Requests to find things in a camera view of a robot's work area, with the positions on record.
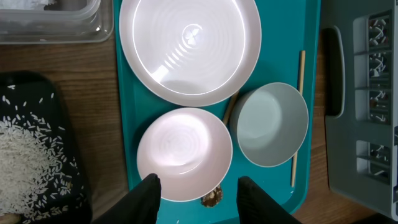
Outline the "brown food scrap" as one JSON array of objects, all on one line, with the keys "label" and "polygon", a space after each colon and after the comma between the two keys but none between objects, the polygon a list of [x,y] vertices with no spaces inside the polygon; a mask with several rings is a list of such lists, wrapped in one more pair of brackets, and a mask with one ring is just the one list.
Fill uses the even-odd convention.
[{"label": "brown food scrap", "polygon": [[211,192],[201,198],[201,204],[204,207],[215,207],[223,199],[223,190],[221,185],[218,185]]}]

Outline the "teal serving tray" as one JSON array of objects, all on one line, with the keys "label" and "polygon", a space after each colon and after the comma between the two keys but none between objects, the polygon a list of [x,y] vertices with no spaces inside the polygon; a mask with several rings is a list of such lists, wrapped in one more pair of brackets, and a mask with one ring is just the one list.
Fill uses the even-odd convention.
[{"label": "teal serving tray", "polygon": [[[268,83],[284,82],[297,86],[300,52],[305,52],[303,97],[308,109],[313,109],[317,66],[320,1],[258,0],[262,24],[262,45],[253,74],[242,87],[247,93]],[[177,108],[148,90],[131,70],[121,44],[116,46],[118,61],[121,117],[127,179],[130,188],[140,181],[136,164],[137,147],[148,126],[159,116]],[[238,179],[252,178],[287,212],[301,207],[308,192],[310,174],[311,135],[307,135],[298,150],[297,165],[285,162],[265,168],[249,162],[239,147],[233,151],[228,174],[222,181],[223,198],[212,208],[200,200],[171,202],[163,200],[157,214],[158,223],[238,223],[236,191]]]}]

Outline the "wooden chopstick under plate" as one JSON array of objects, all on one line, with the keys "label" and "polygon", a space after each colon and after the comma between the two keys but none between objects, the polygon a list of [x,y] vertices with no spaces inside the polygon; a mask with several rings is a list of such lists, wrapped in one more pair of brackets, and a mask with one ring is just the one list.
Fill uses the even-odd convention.
[{"label": "wooden chopstick under plate", "polygon": [[226,108],[226,111],[223,116],[223,123],[225,126],[228,125],[229,117],[231,116],[232,110],[234,108],[234,104],[236,103],[236,100],[238,98],[239,92],[237,91],[230,99],[228,106]]}]

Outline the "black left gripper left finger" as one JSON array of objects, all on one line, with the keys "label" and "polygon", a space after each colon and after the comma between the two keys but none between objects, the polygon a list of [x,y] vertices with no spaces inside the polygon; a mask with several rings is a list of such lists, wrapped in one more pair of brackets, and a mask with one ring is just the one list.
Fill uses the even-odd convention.
[{"label": "black left gripper left finger", "polygon": [[158,175],[149,174],[94,224],[154,224],[161,201]]}]

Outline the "clear plastic bin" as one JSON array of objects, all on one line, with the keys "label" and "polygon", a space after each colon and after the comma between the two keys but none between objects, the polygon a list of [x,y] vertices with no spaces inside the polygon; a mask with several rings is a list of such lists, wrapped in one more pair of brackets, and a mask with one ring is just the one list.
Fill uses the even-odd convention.
[{"label": "clear plastic bin", "polygon": [[65,44],[106,40],[112,0],[55,0],[44,10],[1,9],[1,44]]}]

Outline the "white napkin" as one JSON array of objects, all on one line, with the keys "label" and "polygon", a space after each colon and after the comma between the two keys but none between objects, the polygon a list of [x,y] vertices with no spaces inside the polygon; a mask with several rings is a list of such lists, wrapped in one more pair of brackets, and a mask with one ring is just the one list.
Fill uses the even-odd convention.
[{"label": "white napkin", "polygon": [[1,9],[44,10],[45,6],[55,3],[55,0],[0,0]]}]

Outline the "large pink plate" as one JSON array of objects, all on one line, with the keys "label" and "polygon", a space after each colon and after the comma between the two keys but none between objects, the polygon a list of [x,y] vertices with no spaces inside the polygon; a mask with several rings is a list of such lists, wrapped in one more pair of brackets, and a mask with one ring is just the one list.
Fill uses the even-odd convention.
[{"label": "large pink plate", "polygon": [[141,83],[189,107],[236,93],[253,73],[262,42],[254,0],[124,0],[119,35]]}]

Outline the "grey dishwasher rack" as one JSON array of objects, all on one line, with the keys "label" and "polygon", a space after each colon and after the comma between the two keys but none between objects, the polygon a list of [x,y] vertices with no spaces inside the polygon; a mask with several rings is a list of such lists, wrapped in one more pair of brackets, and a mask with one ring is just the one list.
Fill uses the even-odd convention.
[{"label": "grey dishwasher rack", "polygon": [[322,2],[329,186],[397,219],[397,1]]}]

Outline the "wooden chopstick right side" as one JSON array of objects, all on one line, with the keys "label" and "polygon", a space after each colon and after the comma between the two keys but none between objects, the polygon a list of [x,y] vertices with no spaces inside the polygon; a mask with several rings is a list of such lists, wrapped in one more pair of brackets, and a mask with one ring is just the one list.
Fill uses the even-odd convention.
[{"label": "wooden chopstick right side", "polygon": [[[300,65],[299,65],[299,75],[298,75],[298,91],[303,95],[303,82],[304,82],[304,72],[305,72],[305,51],[300,52]],[[291,187],[295,186],[296,171],[297,171],[297,158],[298,153],[296,152],[292,159],[292,175],[291,175]]]}]

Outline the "pink bowl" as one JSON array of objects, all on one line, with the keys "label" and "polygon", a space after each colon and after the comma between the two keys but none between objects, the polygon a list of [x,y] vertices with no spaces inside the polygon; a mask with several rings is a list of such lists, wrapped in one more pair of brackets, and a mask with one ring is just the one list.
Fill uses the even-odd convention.
[{"label": "pink bowl", "polygon": [[231,136],[217,116],[179,108],[146,129],[137,148],[137,170],[142,179],[157,174],[163,199],[189,202],[220,185],[232,158]]}]

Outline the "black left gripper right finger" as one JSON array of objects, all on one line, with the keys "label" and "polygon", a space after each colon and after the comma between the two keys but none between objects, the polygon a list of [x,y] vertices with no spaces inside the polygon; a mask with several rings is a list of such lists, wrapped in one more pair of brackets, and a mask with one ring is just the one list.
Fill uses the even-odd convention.
[{"label": "black left gripper right finger", "polygon": [[238,179],[236,203],[241,224],[301,224],[247,176]]}]

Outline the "grey-green bowl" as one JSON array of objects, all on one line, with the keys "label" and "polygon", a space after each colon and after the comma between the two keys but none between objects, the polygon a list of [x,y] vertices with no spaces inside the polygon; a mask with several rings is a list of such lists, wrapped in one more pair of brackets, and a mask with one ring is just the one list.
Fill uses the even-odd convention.
[{"label": "grey-green bowl", "polygon": [[260,167],[293,158],[308,131],[309,113],[300,92],[275,82],[243,95],[229,118],[229,128],[243,156]]}]

